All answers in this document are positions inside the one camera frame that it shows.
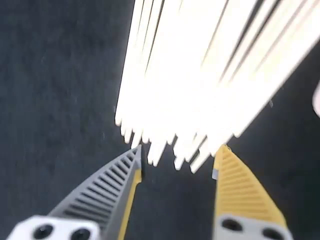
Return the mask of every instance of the white object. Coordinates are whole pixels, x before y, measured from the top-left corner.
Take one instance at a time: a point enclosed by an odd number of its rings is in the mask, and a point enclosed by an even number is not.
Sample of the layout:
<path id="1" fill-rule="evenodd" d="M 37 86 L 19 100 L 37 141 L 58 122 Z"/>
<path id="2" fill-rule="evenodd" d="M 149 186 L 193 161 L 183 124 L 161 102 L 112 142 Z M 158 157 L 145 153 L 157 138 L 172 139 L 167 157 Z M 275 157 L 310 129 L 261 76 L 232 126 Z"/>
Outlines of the white object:
<path id="1" fill-rule="evenodd" d="M 314 112 L 320 117 L 320 81 L 314 91 L 312 104 L 313 104 Z"/>
<path id="2" fill-rule="evenodd" d="M 154 166 L 176 136 L 175 169 L 194 157 L 195 173 L 245 131 L 319 40 L 320 1 L 265 0 L 243 37 L 257 0 L 151 2 L 135 1 L 115 123 L 126 143 L 133 135 L 132 148 L 151 142 Z"/>

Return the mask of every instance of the dark gray surface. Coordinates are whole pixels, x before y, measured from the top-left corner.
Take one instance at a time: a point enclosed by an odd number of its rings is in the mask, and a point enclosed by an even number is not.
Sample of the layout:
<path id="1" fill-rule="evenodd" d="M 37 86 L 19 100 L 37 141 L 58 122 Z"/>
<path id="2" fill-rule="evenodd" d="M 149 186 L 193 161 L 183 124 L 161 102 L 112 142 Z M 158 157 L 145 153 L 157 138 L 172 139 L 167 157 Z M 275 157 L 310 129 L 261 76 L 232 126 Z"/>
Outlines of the dark gray surface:
<path id="1" fill-rule="evenodd" d="M 18 221 L 47 214 L 129 149 L 114 125 L 114 107 L 132 9 L 133 0 L 1 2 L 0 239 Z M 230 141 L 296 240 L 320 238 L 320 119 L 311 105 L 319 59 L 318 44 L 273 107 Z M 209 239 L 212 163 L 195 175 L 187 164 L 176 172 L 167 148 L 137 187 L 126 239 Z"/>

